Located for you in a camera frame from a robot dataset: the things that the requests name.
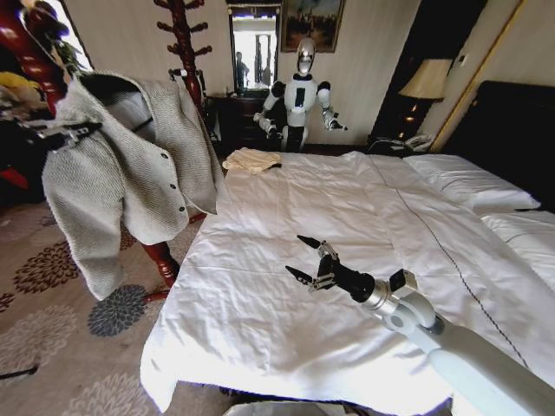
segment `pillow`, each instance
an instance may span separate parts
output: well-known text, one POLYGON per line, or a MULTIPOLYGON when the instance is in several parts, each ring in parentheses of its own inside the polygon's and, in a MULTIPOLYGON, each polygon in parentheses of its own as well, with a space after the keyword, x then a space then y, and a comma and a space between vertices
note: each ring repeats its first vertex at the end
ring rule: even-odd
POLYGON ((404 159, 437 191, 477 213, 531 210, 540 203, 493 173, 449 154, 425 154, 404 159))
POLYGON ((555 291, 555 214, 492 214, 482 217, 482 221, 555 291))

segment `bed runner stitching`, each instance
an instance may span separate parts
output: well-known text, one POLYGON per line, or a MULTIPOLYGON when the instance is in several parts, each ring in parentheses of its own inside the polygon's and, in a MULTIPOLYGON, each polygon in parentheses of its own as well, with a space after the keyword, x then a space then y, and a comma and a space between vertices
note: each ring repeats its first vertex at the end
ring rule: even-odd
POLYGON ((448 186, 456 183, 456 182, 461 182, 462 180, 476 180, 476 179, 483 179, 483 178, 458 178, 458 179, 454 179, 451 182, 446 183, 441 190, 443 191, 445 188, 447 188, 448 186))
POLYGON ((523 236, 537 236, 539 234, 552 234, 553 231, 534 231, 534 232, 523 232, 522 234, 515 234, 514 236, 512 236, 511 238, 509 238, 508 240, 505 241, 505 243, 508 243, 510 241, 513 241, 515 238, 517 237, 523 237, 523 236))
POLYGON ((451 263, 453 264, 453 266, 456 268, 457 272, 459 273, 459 277, 462 281, 462 283, 464 284, 465 288, 467 289, 467 292, 470 294, 470 296, 478 303, 478 305, 480 305, 480 309, 482 310, 482 312, 486 315, 487 319, 489 319, 489 321, 494 325, 494 327, 497 329, 497 331, 501 334, 501 336, 503 336, 503 338, 505 338, 505 340, 509 343, 509 345, 513 348, 513 351, 517 354, 517 356, 522 360, 524 366, 528 369, 530 369, 528 367, 528 363, 526 362, 526 360, 524 359, 524 357, 522 356, 522 354, 520 353, 520 351, 515 347, 515 345, 513 344, 513 342, 509 339, 509 337, 505 334, 505 332, 503 332, 503 330, 500 328, 500 326, 498 325, 498 323, 492 318, 492 316, 486 311, 486 308, 484 307, 484 305, 482 304, 482 302, 480 301, 480 299, 478 299, 478 297, 472 292, 472 290, 470 289, 470 286, 468 285, 466 279, 462 276, 462 272, 460 271, 459 265, 454 261, 454 259, 451 257, 451 255, 448 253, 447 249, 443 246, 443 244, 441 244, 440 240, 438 239, 438 237, 435 235, 435 233, 432 231, 432 229, 430 228, 430 226, 428 225, 428 223, 426 221, 424 221, 424 219, 418 215, 416 212, 414 212, 407 204, 407 201, 405 200, 405 198, 402 197, 401 193, 399 192, 399 190, 397 188, 394 188, 392 186, 390 186, 388 184, 388 182, 385 180, 385 178, 382 175, 382 172, 380 171, 380 169, 375 165, 374 163, 374 159, 372 158, 372 156, 370 156, 370 160, 372 161, 372 165, 374 165, 374 168, 377 170, 377 172, 380 174, 380 176, 382 177, 383 180, 383 184, 385 186, 387 186, 390 189, 395 190, 395 192, 397 193, 397 195, 399 196, 399 198, 401 199, 402 203, 405 204, 405 206, 407 207, 407 209, 413 213, 413 215, 415 215, 418 219, 420 219, 422 221, 422 223, 426 226, 426 228, 428 228, 428 230, 430 231, 430 234, 432 234, 432 236, 434 237, 435 242, 440 246, 441 251, 443 251, 443 253, 445 253, 445 255, 447 256, 447 258, 451 261, 451 263))

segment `white bed sheet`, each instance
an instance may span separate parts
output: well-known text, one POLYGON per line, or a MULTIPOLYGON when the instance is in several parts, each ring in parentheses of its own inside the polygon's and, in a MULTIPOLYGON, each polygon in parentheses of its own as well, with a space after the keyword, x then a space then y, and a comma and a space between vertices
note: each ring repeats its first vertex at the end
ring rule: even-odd
POLYGON ((307 293, 284 268, 316 274, 318 256, 297 234, 330 241, 342 263, 376 278, 413 271, 447 319, 555 384, 555 295, 478 217, 401 159, 283 156, 281 169, 228 173, 230 198, 187 254, 141 360, 160 410, 178 380, 400 415, 452 394, 347 293, 307 293))

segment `hanging clothes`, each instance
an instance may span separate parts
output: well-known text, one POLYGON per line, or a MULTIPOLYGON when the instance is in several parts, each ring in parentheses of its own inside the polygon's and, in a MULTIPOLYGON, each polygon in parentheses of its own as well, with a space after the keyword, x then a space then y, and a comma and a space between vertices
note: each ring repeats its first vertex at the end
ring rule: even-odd
POLYGON ((102 124, 76 145, 50 153, 42 173, 50 208, 96 298, 124 279, 121 221, 141 243, 157 244, 187 226, 188 209, 216 213, 224 177, 179 83, 83 75, 69 84, 55 121, 102 124))

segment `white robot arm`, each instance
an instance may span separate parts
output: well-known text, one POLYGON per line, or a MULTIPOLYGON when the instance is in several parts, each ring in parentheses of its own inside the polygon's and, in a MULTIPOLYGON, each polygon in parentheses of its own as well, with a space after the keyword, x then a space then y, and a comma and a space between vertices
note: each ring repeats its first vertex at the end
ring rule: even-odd
POLYGON ((550 415, 555 390, 471 331, 451 324, 418 292, 415 276, 399 270, 389 282, 348 269, 331 246, 298 236, 321 257, 318 277, 285 266, 309 291, 338 286, 386 328, 405 335, 434 369, 485 415, 550 415))
POLYGON ((320 82, 317 96, 322 105, 323 125, 326 127, 326 130, 348 130, 347 127, 340 125, 337 121, 337 116, 339 114, 334 113, 333 107, 330 105, 330 93, 330 83, 327 81, 320 82))
POLYGON ((264 101, 262 113, 255 113, 252 118, 256 123, 258 123, 260 128, 267 133, 268 137, 271 137, 273 134, 278 134, 278 129, 270 119, 266 118, 266 114, 272 110, 276 102, 284 96, 284 92, 285 84, 281 81, 274 82, 271 86, 270 93, 264 101))

